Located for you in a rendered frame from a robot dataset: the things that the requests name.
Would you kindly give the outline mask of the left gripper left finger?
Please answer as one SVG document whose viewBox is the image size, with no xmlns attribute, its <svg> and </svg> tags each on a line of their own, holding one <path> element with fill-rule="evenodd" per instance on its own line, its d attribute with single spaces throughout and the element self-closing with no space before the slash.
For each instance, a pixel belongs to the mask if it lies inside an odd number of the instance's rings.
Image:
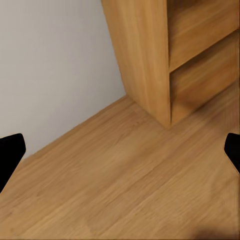
<svg viewBox="0 0 240 240">
<path fill-rule="evenodd" d="M 26 153 L 22 133 L 0 138 L 0 193 Z"/>
</svg>

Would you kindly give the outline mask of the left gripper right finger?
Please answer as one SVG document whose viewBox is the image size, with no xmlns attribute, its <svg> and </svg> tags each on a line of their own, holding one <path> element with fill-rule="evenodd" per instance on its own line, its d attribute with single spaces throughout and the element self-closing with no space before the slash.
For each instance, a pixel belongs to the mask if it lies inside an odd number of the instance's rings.
<svg viewBox="0 0 240 240">
<path fill-rule="evenodd" d="M 240 135 L 235 133 L 228 133 L 224 151 L 240 173 Z"/>
</svg>

